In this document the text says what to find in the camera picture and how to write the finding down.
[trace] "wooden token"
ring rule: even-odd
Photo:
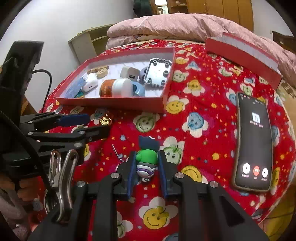
[[[108,69],[103,68],[103,69],[100,69],[100,70],[96,73],[96,76],[97,76],[98,79],[101,79],[101,78],[104,78],[107,74],[108,74]]]
[[[87,71],[86,73],[87,73],[87,74],[90,74],[90,73],[96,73],[96,72],[98,72],[100,69],[109,69],[109,65],[103,65],[103,66],[99,66],[99,67],[96,67],[96,68],[92,68],[92,69],[90,69],[89,71]]]

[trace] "wooden shelf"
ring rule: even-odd
[[[102,36],[102,37],[99,37],[99,38],[93,39],[92,42],[95,42],[95,41],[100,40],[100,39],[103,39],[103,38],[109,38],[109,37],[108,37],[108,36]]]
[[[108,29],[113,24],[87,29],[68,41],[80,64],[106,50]]]
[[[175,5],[175,6],[172,6],[172,7],[187,7],[186,4],[178,4],[178,5]]]

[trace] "red bedspread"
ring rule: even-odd
[[[121,163],[119,158],[125,161],[130,151],[139,150],[139,135],[152,136],[160,141],[168,160],[176,163],[180,171],[195,181],[219,182],[249,215],[257,222],[262,221],[285,193],[295,170],[293,128],[279,96],[263,78],[220,56],[207,54],[202,44],[156,39],[148,42],[113,48],[103,54],[133,48],[175,46],[177,65],[167,112],[109,110],[114,115],[110,137],[88,144],[84,164],[76,168],[74,180],[89,183],[101,180],[115,171]],[[61,106],[53,98],[55,91],[47,100],[46,111],[88,113],[92,119],[89,127],[99,123],[100,112],[104,109]],[[230,186],[237,129],[234,96],[238,91],[264,101],[273,126],[274,179],[270,192],[266,194],[239,192]],[[192,128],[187,125],[188,118],[195,121]],[[55,128],[50,132],[67,133],[73,128]],[[43,194],[44,189],[41,188],[40,200]],[[135,187],[129,202],[118,201],[117,211],[121,240],[178,240],[175,234],[178,232],[177,202],[163,200],[157,173],[150,182],[141,182]]]

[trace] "white power adapter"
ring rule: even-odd
[[[84,92],[88,92],[91,89],[95,88],[99,84],[98,78],[95,73],[90,73],[87,75],[86,83],[82,87]]]
[[[120,77],[124,79],[130,79],[131,81],[137,81],[139,74],[140,70],[129,66],[123,66]]]

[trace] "phone screen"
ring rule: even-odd
[[[240,136],[238,163],[235,176],[237,186],[268,190],[272,174],[272,138],[265,103],[237,94]]]

